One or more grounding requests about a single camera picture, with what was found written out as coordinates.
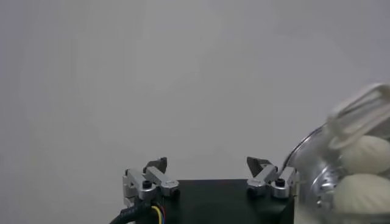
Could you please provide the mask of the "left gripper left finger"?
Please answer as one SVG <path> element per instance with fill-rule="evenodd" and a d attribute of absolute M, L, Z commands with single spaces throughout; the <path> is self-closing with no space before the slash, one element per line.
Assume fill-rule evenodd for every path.
<path fill-rule="evenodd" d="M 123 201 L 131 207 L 139 201 L 153 201 L 159 198 L 176 199 L 180 195 L 178 180 L 166 174 L 167 157 L 149 161 L 142 170 L 126 169 L 122 176 Z"/>

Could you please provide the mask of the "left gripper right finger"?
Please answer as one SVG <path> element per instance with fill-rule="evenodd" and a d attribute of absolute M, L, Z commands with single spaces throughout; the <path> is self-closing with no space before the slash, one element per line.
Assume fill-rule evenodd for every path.
<path fill-rule="evenodd" d="M 267 159 L 248 156 L 248 168 L 252 178 L 247 180 L 247 193 L 251 197 L 270 194 L 274 198 L 289 198 L 297 182 L 297 170 L 285 167 L 279 170 Z"/>

